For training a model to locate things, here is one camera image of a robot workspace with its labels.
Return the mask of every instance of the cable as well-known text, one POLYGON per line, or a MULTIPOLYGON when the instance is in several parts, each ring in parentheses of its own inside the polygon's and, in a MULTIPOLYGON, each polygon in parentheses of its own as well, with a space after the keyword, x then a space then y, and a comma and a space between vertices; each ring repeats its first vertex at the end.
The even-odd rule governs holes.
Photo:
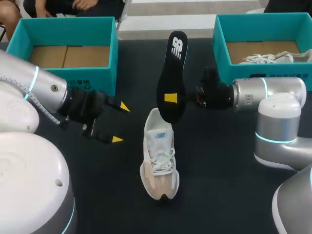
POLYGON ((9 77, 0 77, 0 81, 4 81, 7 83, 12 83, 15 87, 17 87, 20 91, 25 92, 29 98, 33 101, 33 103, 43 112, 50 120, 52 120, 56 125, 60 124, 60 121, 56 119, 51 113, 44 108, 44 106, 37 100, 34 94, 22 83, 18 82, 15 79, 11 79, 9 77))

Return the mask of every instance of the new balance sneaker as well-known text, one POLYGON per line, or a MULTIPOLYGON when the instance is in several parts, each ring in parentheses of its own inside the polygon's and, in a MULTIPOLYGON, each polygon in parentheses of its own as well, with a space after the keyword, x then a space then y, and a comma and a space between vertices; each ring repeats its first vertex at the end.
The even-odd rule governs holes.
POLYGON ((174 132, 171 124, 162 119, 158 108, 147 117, 143 153, 140 174, 147 193, 155 200, 172 199, 179 188, 174 132))
POLYGON ((246 61, 240 64, 312 62, 312 49, 303 54, 292 54, 284 51, 277 55, 254 55, 244 59, 246 61))

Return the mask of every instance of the shoe insole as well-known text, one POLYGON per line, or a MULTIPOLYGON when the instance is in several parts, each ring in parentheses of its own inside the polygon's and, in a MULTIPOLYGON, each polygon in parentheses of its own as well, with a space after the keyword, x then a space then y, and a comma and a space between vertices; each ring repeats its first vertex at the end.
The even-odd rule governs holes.
POLYGON ((158 81, 156 98, 161 117, 168 123, 177 123, 186 107, 183 68, 188 40, 185 33, 174 31, 167 44, 165 63, 158 81))

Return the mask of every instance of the person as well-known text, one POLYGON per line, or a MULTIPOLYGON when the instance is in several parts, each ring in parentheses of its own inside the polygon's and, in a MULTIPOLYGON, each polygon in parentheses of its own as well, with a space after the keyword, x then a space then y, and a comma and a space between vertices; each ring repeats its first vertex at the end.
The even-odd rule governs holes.
POLYGON ((24 9, 32 18, 56 17, 56 14, 77 17, 113 16, 119 19, 122 0, 24 0, 24 9))
POLYGON ((20 10, 13 0, 0 0, 0 24, 4 24, 9 41, 20 19, 20 10))
POLYGON ((312 16, 312 0, 270 0, 264 13, 308 12, 312 16))

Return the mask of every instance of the white shoelace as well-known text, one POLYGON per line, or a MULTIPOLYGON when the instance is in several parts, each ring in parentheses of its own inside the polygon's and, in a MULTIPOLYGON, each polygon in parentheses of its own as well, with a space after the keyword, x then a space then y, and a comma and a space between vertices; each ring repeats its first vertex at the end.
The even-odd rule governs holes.
POLYGON ((174 157, 176 151, 174 148, 171 148, 171 151, 172 153, 168 154, 164 152, 164 150, 159 150, 153 157, 151 157, 151 154, 149 153, 152 163, 153 175, 163 176, 172 172, 174 165, 171 160, 174 157))
POLYGON ((274 55, 258 55, 255 54, 254 56, 248 56, 247 58, 244 58, 247 62, 253 62, 253 63, 276 63, 274 61, 276 58, 274 55))

